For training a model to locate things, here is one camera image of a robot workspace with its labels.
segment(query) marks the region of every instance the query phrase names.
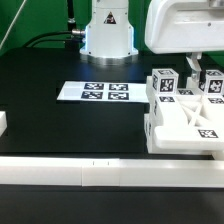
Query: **white housing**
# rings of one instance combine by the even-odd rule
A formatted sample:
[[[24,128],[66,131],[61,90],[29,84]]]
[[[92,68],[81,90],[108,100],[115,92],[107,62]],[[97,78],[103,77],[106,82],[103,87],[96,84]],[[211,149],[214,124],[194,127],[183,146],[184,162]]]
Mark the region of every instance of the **white housing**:
[[[223,50],[224,7],[214,7],[213,3],[209,0],[152,0],[146,45],[154,53]]]
[[[93,0],[92,20],[86,27],[86,45],[80,50],[82,58],[116,64],[137,55],[133,33],[128,21],[128,0]]]

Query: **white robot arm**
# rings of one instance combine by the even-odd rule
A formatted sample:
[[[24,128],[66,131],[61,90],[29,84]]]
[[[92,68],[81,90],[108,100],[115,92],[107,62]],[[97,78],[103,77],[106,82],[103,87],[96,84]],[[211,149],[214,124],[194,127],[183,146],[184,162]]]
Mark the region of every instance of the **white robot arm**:
[[[93,0],[81,57],[98,64],[121,64],[136,58],[134,30],[128,21],[128,0]]]

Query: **black and white pattern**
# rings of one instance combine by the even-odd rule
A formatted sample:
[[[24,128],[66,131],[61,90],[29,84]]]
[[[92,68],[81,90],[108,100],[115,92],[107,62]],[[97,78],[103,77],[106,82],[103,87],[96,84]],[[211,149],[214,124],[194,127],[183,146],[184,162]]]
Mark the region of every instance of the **black and white pattern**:
[[[191,90],[183,89],[183,90],[178,90],[180,95],[194,95]]]
[[[158,78],[156,75],[153,76],[153,88],[157,90]]]
[[[102,100],[103,92],[87,92],[84,91],[81,96],[82,99],[89,99],[89,100]]]
[[[103,83],[86,83],[84,89],[103,90],[104,89],[104,84]]]
[[[158,71],[161,75],[173,75],[173,72],[172,71],[170,71],[170,70],[159,70]]]
[[[223,80],[211,80],[209,83],[209,93],[221,93]]]
[[[173,92],[174,79],[161,79],[160,92]]]
[[[128,84],[110,84],[109,90],[128,91]]]
[[[129,100],[129,93],[109,93],[109,100]]]
[[[199,89],[201,89],[202,91],[205,90],[205,82],[199,82]]]
[[[209,76],[222,76],[222,74],[218,71],[207,71],[206,74]]]
[[[155,101],[154,113],[155,113],[155,115],[157,113],[157,101]]]
[[[162,103],[173,103],[173,102],[175,102],[174,98],[169,97],[169,96],[168,97],[161,96],[161,97],[159,97],[159,99]]]
[[[214,104],[224,104],[224,101],[221,98],[208,98],[208,100]]]
[[[198,130],[202,138],[218,138],[214,130]]]

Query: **green background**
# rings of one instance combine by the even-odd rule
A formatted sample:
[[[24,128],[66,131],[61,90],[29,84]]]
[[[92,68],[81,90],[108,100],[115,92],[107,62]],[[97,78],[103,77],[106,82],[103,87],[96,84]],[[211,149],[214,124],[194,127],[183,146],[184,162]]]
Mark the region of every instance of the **green background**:
[[[0,0],[0,41],[23,0]],[[135,29],[135,47],[148,50],[144,44],[145,21],[150,0],[129,0],[129,21]],[[75,18],[79,28],[91,20],[91,0],[74,0]],[[67,29],[66,0],[28,0],[0,55],[20,47],[39,34]],[[44,43],[39,47],[63,47],[62,44]],[[223,52],[210,54],[224,66]]]

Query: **white block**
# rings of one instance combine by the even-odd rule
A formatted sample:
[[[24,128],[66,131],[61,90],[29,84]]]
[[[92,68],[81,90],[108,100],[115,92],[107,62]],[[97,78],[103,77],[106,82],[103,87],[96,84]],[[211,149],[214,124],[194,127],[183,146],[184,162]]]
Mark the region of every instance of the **white block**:
[[[0,111],[0,136],[3,134],[7,128],[6,114],[5,112]]]
[[[224,131],[211,127],[165,127],[159,126],[154,132],[155,143],[162,149],[178,150],[221,150],[224,145]]]
[[[156,126],[186,126],[188,119],[181,105],[175,96],[156,97],[154,106],[154,115],[156,117]]]
[[[82,167],[82,186],[119,186],[118,159],[90,159]]]
[[[157,94],[176,93],[179,74],[173,69],[153,69],[152,87]]]
[[[122,187],[223,187],[219,161],[122,160]]]
[[[219,70],[206,70],[205,77],[201,75],[199,89],[205,95],[222,95],[224,90],[224,74]]]
[[[82,161],[0,157],[0,184],[82,185]]]

